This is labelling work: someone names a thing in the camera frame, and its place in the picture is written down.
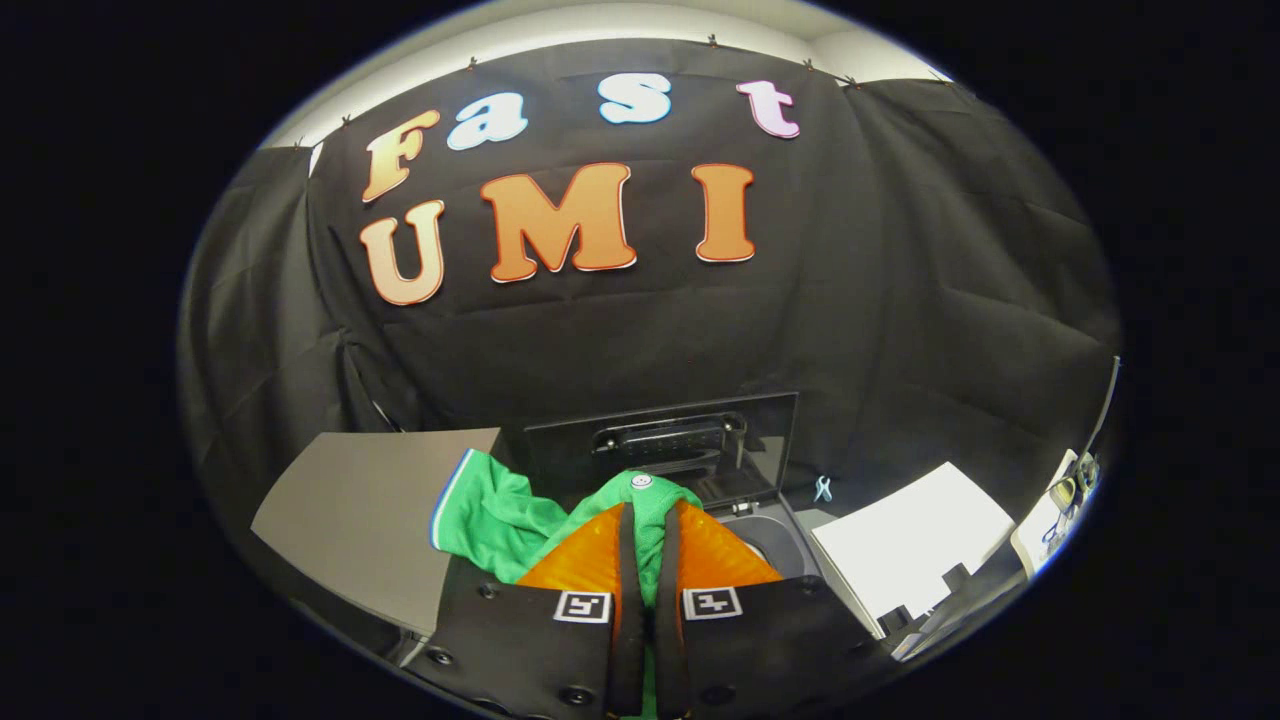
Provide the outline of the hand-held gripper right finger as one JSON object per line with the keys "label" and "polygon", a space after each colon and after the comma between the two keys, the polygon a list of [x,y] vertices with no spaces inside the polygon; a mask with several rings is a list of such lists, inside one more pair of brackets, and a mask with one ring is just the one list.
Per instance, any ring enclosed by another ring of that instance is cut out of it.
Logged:
{"label": "hand-held gripper right finger", "polygon": [[678,501],[655,594],[662,719],[818,719],[865,693],[888,655],[818,575],[786,578]]}

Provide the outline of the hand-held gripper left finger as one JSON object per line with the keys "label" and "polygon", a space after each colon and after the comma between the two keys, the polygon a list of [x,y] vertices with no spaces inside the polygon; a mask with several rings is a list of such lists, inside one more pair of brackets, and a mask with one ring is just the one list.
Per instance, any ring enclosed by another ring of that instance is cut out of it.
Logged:
{"label": "hand-held gripper left finger", "polygon": [[512,583],[452,559],[435,630],[401,669],[476,714],[617,719],[643,707],[634,511],[591,519]]}

